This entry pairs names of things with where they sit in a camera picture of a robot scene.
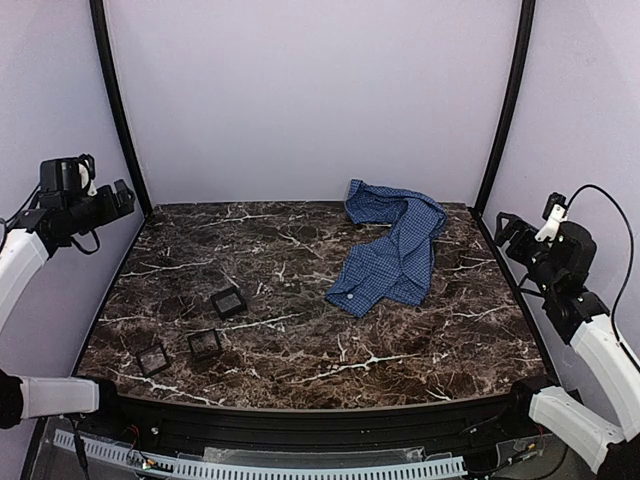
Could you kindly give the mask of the blue checked shirt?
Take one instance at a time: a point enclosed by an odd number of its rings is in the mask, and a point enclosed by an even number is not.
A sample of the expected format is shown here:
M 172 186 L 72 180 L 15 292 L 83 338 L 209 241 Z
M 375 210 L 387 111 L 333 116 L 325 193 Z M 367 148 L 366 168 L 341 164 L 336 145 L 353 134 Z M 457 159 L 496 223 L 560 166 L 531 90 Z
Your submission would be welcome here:
M 444 231 L 444 208 L 419 192 L 350 182 L 344 202 L 356 225 L 387 224 L 388 232 L 353 246 L 326 299 L 358 318 L 382 299 L 418 306 L 431 287 L 434 240 Z

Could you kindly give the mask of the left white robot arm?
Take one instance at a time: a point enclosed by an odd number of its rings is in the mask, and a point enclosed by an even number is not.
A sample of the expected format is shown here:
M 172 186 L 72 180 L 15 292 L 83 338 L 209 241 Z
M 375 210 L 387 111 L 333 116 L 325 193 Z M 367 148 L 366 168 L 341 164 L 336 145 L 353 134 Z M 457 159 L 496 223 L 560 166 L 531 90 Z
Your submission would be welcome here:
M 135 193 L 122 179 L 96 187 L 89 154 L 45 160 L 25 204 L 1 220 L 1 323 L 5 324 L 32 278 L 61 248 L 92 255 L 97 229 L 128 216 Z M 59 415 L 108 413 L 119 408 L 115 384 L 84 377 L 33 377 L 1 373 L 1 427 Z

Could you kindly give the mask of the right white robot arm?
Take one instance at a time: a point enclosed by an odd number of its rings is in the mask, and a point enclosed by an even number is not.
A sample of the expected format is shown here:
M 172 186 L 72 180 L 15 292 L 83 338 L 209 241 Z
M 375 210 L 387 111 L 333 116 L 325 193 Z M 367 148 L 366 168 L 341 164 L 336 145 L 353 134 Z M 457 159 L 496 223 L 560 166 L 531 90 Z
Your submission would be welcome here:
M 597 246 L 591 233 L 569 218 L 571 198 L 549 195 L 536 228 L 515 214 L 496 217 L 494 241 L 525 267 L 525 279 L 561 340 L 587 365 L 617 415 L 611 423 L 544 376 L 515 382 L 500 415 L 508 427 L 536 424 L 579 455 L 599 479 L 639 476 L 639 358 L 624 340 L 614 308 L 585 282 Z

